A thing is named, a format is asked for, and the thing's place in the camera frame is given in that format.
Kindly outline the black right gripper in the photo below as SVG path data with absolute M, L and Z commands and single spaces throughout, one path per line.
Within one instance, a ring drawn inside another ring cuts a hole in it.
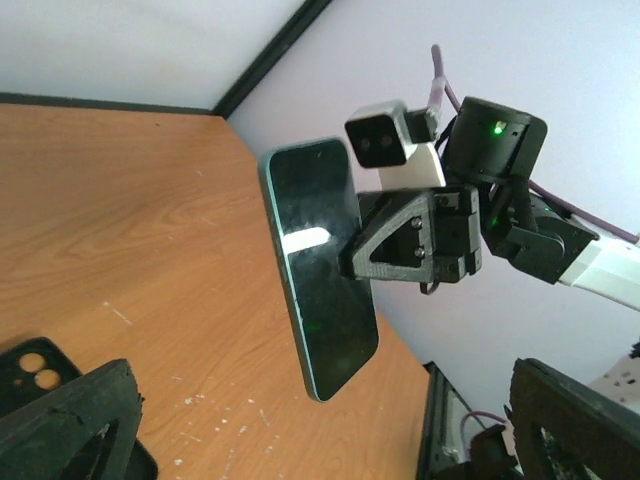
M 421 189 L 359 193 L 361 222 L 339 254 L 343 276 L 431 283 L 434 267 L 440 283 L 475 275 L 482 267 L 477 189 L 438 188 L 434 200 Z

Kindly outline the teal phone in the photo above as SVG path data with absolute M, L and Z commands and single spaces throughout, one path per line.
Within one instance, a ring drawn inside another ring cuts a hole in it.
M 348 151 L 336 137 L 281 147 L 258 174 L 305 388 L 327 402 L 379 345 L 370 283 L 341 258 L 361 225 Z

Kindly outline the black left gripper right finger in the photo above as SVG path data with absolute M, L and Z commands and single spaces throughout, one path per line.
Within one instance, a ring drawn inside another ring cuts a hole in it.
M 518 359 L 511 422 L 526 479 L 637 479 L 639 415 L 562 372 Z

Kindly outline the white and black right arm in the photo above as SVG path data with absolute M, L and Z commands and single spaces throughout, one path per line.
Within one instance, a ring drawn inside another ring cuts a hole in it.
M 638 308 L 637 241 L 532 183 L 540 118 L 468 97 L 439 129 L 433 108 L 389 101 L 360 109 L 345 130 L 381 183 L 358 197 L 362 224 L 340 254 L 346 277 L 431 294 L 476 274 L 489 252 L 535 279 Z

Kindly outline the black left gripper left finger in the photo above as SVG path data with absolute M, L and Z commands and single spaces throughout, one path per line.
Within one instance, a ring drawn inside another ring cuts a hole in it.
M 1 477 L 123 479 L 141 418 L 129 362 L 109 361 L 1 418 Z

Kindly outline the black phone case with ring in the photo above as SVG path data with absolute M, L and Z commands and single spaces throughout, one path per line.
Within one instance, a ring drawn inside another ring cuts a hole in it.
M 49 338 L 36 337 L 1 353 L 1 416 L 4 417 L 46 395 L 36 375 L 52 370 L 61 386 L 83 375 L 72 360 Z

